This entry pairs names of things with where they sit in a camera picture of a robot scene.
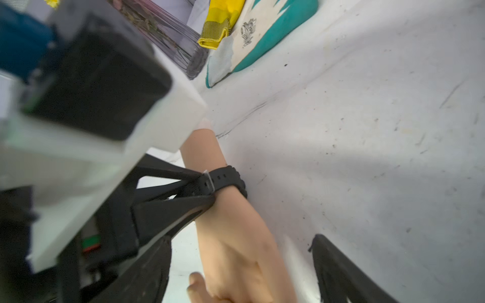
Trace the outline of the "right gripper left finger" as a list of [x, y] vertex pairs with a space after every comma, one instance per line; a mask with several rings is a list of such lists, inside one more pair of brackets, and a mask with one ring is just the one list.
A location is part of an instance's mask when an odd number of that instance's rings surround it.
[[103, 273], [81, 290], [82, 302], [162, 302], [169, 282], [172, 237], [156, 240], [121, 275]]

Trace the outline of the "black wrist watch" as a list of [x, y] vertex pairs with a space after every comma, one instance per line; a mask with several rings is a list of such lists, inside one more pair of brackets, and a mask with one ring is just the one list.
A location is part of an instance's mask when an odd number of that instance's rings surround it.
[[248, 197], [246, 184], [241, 179], [240, 173], [233, 166], [228, 165], [203, 173], [185, 185], [179, 195], [181, 197], [209, 196], [231, 186], [236, 187], [245, 198]]

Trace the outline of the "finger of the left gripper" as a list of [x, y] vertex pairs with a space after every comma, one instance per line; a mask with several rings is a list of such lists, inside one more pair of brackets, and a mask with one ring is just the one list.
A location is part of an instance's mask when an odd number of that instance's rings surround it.
[[[178, 167], [149, 154], [145, 154], [125, 177], [125, 186], [133, 190], [135, 201], [164, 200], [179, 194], [185, 186], [201, 176], [202, 173], [200, 172]], [[174, 180], [174, 183], [137, 189], [137, 184], [143, 177], [170, 179]]]

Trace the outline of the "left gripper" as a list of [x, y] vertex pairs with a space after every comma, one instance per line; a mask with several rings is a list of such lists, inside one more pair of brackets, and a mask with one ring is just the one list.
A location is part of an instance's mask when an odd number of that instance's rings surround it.
[[4, 190], [1, 301], [90, 302], [120, 279], [118, 265], [140, 246], [175, 237], [214, 203], [210, 195], [132, 206], [132, 190], [119, 186], [104, 202], [72, 201], [42, 214], [33, 187]]

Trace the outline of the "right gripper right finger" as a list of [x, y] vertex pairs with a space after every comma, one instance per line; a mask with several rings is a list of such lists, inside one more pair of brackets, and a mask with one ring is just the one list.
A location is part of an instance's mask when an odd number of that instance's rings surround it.
[[308, 250], [313, 257], [321, 302], [395, 302], [327, 237], [317, 234]]

